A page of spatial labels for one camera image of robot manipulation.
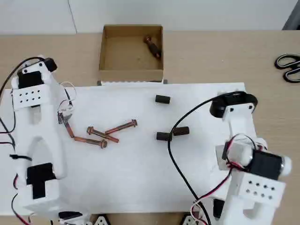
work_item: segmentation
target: cardboard box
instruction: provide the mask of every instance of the cardboard box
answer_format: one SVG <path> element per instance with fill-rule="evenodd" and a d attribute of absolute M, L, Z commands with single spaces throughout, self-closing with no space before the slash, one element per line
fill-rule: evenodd
<path fill-rule="evenodd" d="M 146 35 L 161 49 L 161 59 L 156 59 L 144 43 Z M 99 70 L 102 82 L 163 80 L 163 27 L 105 25 Z"/>

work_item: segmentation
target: white platform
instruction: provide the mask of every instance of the white platform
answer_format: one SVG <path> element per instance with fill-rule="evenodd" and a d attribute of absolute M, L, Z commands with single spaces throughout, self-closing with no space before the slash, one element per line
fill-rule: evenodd
<path fill-rule="evenodd" d="M 68 186 L 69 200 L 74 206 L 87 207 L 91 213 L 188 211 L 193 196 L 170 160 L 167 143 L 156 141 L 156 132 L 169 132 L 187 111 L 219 91 L 237 89 L 244 90 L 244 84 L 141 83 L 77 88 L 75 113 L 70 119 L 75 135 L 97 139 L 86 134 L 88 126 L 105 131 L 131 119 L 137 119 L 138 127 L 112 134 L 120 142 L 109 141 L 108 147 L 101 150 L 70 139 L 61 125 L 61 137 L 68 146 L 68 176 L 61 182 Z M 0 114 L 11 129 L 9 93 L 9 90 L 4 93 Z M 171 96 L 170 104 L 155 103 L 156 94 Z M 226 176 L 226 172 L 218 170 L 214 146 L 228 138 L 229 127 L 211 116 L 209 108 L 207 104 L 187 117 L 181 125 L 190 127 L 190 135 L 173 137 L 171 143 L 178 165 L 198 195 L 215 187 Z M 247 128 L 247 133 L 255 136 L 252 119 Z M 8 140 L 7 135 L 0 138 Z M 15 170 L 14 161 L 8 155 L 13 150 L 9 145 L 0 148 L 0 214 L 10 215 Z M 42 143 L 39 148 L 34 164 L 49 162 L 51 158 Z M 217 195 L 224 196 L 226 189 L 224 186 Z M 28 213 L 17 207 L 17 199 L 15 205 L 21 214 Z"/>

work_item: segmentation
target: white wall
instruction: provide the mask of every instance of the white wall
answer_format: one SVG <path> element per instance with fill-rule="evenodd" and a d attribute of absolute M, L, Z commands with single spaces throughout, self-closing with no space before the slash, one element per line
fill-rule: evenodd
<path fill-rule="evenodd" d="M 75 33 L 67 0 L 0 0 L 0 34 Z"/>
<path fill-rule="evenodd" d="M 165 30 L 281 30 L 296 2 L 0 0 L 0 34 L 101 32 L 107 23 L 158 23 Z"/>

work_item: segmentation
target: wooden table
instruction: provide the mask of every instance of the wooden table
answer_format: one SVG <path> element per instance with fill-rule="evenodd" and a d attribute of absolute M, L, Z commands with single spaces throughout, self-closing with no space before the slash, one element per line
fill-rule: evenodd
<path fill-rule="evenodd" d="M 0 36 L 0 79 L 26 57 L 43 54 L 55 59 L 58 81 L 75 86 L 96 85 L 101 34 Z M 274 59 L 298 53 L 298 31 L 191 31 L 164 33 L 165 79 L 169 83 L 244 82 L 259 101 L 254 113 L 257 135 L 269 150 L 292 158 L 292 174 L 273 224 L 298 224 L 300 195 L 300 84 L 286 83 Z M 112 214 L 112 225 L 177 225 L 181 213 Z M 49 224 L 34 218 L 35 224 Z M 19 224 L 1 217 L 1 224 Z"/>

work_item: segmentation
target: black rubber spacer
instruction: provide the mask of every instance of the black rubber spacer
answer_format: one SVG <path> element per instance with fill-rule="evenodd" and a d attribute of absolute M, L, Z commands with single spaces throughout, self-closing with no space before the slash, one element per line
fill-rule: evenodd
<path fill-rule="evenodd" d="M 156 133 L 156 140 L 167 142 L 168 139 L 169 139 L 169 136 L 170 136 L 170 133 L 157 132 Z"/>
<path fill-rule="evenodd" d="M 163 103 L 163 104 L 169 104 L 171 97 L 169 96 L 163 96 L 163 95 L 156 95 L 155 102 Z"/>
<path fill-rule="evenodd" d="M 173 135 L 174 136 L 188 135 L 188 134 L 189 134 L 189 128 L 188 127 L 176 127 L 173 130 Z"/>

